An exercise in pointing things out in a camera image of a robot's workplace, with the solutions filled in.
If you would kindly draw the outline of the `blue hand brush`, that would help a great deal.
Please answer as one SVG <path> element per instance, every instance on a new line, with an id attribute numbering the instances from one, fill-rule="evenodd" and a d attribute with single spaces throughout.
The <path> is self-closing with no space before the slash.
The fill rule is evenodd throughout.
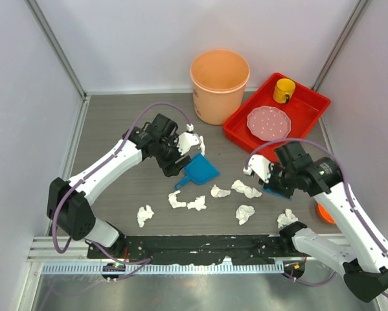
<path id="1" fill-rule="evenodd" d="M 272 195 L 272 196 L 276 196 L 278 198 L 282 198 L 282 199 L 289 200 L 289 201 L 292 200 L 290 197 L 283 196 L 282 194 L 279 194 L 278 192 L 272 191 L 270 189 L 265 189 L 264 187 L 262 187 L 261 190 Z"/>

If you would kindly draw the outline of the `blue dustpan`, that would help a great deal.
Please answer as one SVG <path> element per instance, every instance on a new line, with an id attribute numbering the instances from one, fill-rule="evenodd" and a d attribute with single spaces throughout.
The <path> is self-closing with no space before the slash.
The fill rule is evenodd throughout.
<path id="1" fill-rule="evenodd" d="M 175 189 L 180 190 L 189 181 L 197 185 L 203 185 L 220 175 L 214 165 L 202 154 L 197 154 L 192 161 L 183 168 L 185 177 L 175 184 Z"/>

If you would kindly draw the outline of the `curved paper scrap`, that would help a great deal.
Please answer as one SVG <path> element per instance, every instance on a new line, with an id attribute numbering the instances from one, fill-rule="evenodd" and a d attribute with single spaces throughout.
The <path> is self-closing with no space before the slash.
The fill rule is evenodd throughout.
<path id="1" fill-rule="evenodd" d="M 171 207 L 173 209 L 177 209 L 177 208 L 180 208 L 180 207 L 187 207 L 187 203 L 186 202 L 180 202 L 178 199 L 177 199 L 177 195 L 180 194 L 181 191 L 180 190 L 177 190 L 173 193 L 170 193 L 168 195 L 168 202 L 169 204 L 171 205 Z"/>

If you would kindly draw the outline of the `red plastic tray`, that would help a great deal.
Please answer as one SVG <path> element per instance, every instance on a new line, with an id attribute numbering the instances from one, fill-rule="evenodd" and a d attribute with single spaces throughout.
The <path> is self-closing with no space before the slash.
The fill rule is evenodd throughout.
<path id="1" fill-rule="evenodd" d="M 226 138 L 247 152 L 280 138 L 305 138 L 331 100 L 296 83 L 286 104 L 274 101 L 273 94 L 280 73 L 266 82 L 223 124 Z"/>

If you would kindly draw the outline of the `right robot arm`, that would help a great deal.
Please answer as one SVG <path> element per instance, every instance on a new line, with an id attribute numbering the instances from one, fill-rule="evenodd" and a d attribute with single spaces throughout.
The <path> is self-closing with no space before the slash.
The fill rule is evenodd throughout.
<path id="1" fill-rule="evenodd" d="M 276 161 L 251 152 L 244 173 L 257 175 L 269 193 L 291 198 L 299 189 L 323 206 L 348 241 L 348 247 L 323 238 L 300 221 L 280 230 L 279 248 L 287 256 L 304 253 L 342 277 L 361 301 L 370 302 L 388 289 L 388 240 L 356 199 L 341 163 L 326 148 L 314 161 L 302 147 L 304 139 L 277 139 Z"/>

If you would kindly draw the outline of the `orange plastic bowl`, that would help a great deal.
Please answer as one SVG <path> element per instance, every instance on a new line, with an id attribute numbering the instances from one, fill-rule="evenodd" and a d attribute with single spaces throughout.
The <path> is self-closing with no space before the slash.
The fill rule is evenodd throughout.
<path id="1" fill-rule="evenodd" d="M 329 215 L 327 210 L 321 204 L 317 204 L 317 214 L 322 219 L 322 221 L 328 224 L 335 224 L 334 219 Z"/>

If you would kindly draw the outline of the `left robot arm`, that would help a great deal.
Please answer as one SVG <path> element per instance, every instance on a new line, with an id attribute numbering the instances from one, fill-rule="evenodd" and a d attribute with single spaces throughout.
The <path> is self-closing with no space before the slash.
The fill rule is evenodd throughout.
<path id="1" fill-rule="evenodd" d="M 177 129 L 176 122 L 158 114 L 143 127 L 129 129 L 107 154 L 83 172 L 68 180 L 54 179 L 47 203 L 52 235 L 62 229 L 71 240 L 86 240 L 109 258 L 122 256 L 124 233 L 99 220 L 91 207 L 118 177 L 147 158 L 155 158 L 166 177 L 177 176 L 191 161 L 190 149 L 201 143 L 191 124 L 183 133 L 177 133 Z"/>

